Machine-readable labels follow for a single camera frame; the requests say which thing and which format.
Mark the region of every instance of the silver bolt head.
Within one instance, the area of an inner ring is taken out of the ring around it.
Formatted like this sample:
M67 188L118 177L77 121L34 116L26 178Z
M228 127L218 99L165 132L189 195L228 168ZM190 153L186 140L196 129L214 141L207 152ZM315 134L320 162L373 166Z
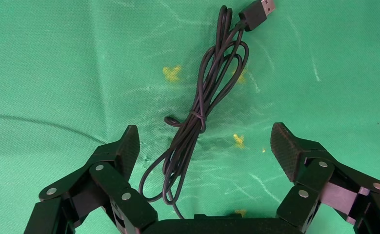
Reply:
M326 162L320 161L319 162L319 166L321 166L321 167L328 167L328 164Z
M304 197L304 198L309 197L309 193L306 192L305 190L299 190L299 195L300 195L301 197Z
M379 183L374 183L374 187L375 187L376 189L379 189L379 190L380 190L380 184L379 184Z
M131 198L131 194L130 193L124 193L121 198L124 201L129 200Z
M98 165L96 168L95 168L95 170L97 170L97 171L100 171L100 170L102 170L103 169L103 165Z
M46 191L46 194L47 195L52 195L52 194L54 194L54 193L56 193L56 188L50 188L50 189L48 189L48 191Z

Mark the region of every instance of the green fabric backdrop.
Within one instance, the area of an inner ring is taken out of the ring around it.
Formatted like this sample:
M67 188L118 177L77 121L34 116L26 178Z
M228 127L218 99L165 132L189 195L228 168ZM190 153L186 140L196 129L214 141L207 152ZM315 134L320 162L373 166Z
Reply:
M178 202L185 217L275 215L292 186L269 146L277 121L380 179L380 1L275 1L245 34L246 71L199 138ZM137 188L176 131L163 117L189 111L220 6L249 2L0 0L0 233L22 233L40 190L128 124L140 132ZM159 169L146 194L160 178ZM117 230L98 209L77 232ZM322 206L308 233L352 227Z

